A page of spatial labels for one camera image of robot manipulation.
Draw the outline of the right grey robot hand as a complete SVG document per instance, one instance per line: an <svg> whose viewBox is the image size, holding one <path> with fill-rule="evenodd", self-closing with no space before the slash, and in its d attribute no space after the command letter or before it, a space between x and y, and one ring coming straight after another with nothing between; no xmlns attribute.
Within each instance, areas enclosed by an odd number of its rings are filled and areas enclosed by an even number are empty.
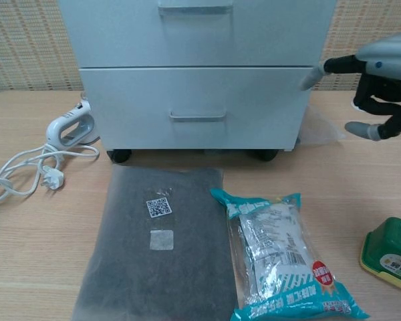
<svg viewBox="0 0 401 321"><path fill-rule="evenodd" d="M313 67L302 79L303 91L331 74L359 74L352 106L376 116L388 116L381 124L348 122L345 130L372 141L401 134L401 33L361 47L354 55L330 58Z"/></svg>

